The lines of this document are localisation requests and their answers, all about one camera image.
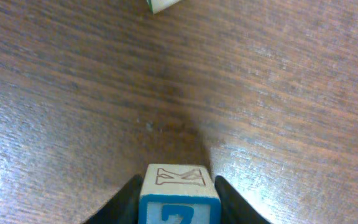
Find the wooden block blue two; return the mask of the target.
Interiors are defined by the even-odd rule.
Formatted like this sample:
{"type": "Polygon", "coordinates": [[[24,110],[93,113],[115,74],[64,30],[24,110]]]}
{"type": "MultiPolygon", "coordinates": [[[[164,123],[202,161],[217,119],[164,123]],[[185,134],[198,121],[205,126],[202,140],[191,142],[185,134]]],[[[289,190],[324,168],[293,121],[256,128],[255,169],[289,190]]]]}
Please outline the wooden block blue two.
{"type": "Polygon", "coordinates": [[[221,200],[204,166],[149,164],[139,197],[141,224],[220,224],[221,200]]]}

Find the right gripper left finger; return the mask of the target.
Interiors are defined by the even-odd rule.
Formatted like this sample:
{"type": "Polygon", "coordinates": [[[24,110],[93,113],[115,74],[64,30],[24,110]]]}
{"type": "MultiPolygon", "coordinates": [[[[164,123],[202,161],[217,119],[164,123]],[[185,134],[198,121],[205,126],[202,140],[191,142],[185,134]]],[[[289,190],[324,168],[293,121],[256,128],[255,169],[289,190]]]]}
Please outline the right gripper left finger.
{"type": "Polygon", "coordinates": [[[141,187],[142,176],[136,174],[83,224],[137,224],[141,187]]]}

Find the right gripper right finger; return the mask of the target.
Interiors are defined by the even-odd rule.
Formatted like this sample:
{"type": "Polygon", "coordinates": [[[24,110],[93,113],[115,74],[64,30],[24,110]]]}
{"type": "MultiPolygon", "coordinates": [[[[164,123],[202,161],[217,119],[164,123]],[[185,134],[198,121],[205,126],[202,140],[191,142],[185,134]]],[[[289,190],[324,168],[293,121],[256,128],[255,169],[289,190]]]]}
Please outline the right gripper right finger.
{"type": "Polygon", "coordinates": [[[214,186],[221,201],[220,224],[270,224],[223,176],[216,176],[214,186]]]}

